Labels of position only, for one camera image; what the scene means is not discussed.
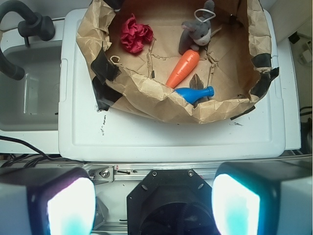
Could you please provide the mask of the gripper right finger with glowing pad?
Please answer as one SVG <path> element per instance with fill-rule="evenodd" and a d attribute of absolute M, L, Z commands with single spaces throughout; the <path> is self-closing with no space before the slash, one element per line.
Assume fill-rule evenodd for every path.
<path fill-rule="evenodd" d="M 213 181 L 212 210 L 222 235 L 311 235 L 313 164 L 224 162 Z"/>

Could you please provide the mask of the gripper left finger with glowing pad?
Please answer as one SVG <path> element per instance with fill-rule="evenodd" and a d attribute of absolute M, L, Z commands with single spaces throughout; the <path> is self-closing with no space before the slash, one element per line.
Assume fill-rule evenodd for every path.
<path fill-rule="evenodd" d="M 80 168 L 1 168 L 2 235 L 89 235 L 94 183 Z"/>

